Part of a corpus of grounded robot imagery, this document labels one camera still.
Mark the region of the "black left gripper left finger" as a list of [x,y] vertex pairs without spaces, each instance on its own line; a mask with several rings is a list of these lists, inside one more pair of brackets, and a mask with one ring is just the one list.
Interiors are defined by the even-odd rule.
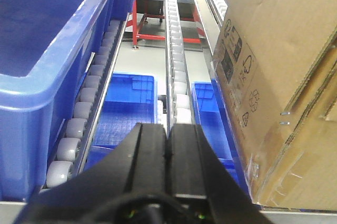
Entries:
[[100,161],[34,196],[15,222],[116,223],[164,204],[165,140],[161,125],[138,123]]

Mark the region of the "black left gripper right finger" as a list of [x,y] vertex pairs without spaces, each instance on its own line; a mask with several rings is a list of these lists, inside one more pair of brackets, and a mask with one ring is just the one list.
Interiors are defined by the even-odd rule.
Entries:
[[271,223],[226,171],[200,125],[175,124],[168,144],[169,192],[190,223]]

